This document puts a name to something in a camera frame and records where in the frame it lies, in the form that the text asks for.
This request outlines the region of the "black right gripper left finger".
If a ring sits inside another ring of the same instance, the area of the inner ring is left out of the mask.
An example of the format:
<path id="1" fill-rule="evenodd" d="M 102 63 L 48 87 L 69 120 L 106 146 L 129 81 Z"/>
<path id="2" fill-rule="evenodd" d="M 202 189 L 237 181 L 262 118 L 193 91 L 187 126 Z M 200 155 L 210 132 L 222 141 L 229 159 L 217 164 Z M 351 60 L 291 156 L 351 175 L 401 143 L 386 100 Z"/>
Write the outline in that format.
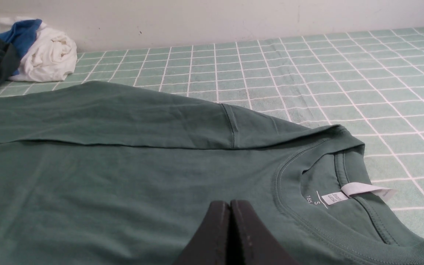
<path id="1" fill-rule="evenodd" d="M 225 265 L 229 233 L 230 206 L 212 201 L 194 236 L 174 265 Z"/>

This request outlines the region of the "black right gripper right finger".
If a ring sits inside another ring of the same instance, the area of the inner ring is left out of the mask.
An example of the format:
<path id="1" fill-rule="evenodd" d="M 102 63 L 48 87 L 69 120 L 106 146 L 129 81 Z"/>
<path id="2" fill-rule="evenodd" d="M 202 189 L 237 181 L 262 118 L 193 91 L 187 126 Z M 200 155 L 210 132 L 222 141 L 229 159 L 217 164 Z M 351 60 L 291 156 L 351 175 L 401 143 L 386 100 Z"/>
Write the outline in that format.
<path id="1" fill-rule="evenodd" d="M 247 200 L 230 202 L 231 265 L 297 265 Z"/>

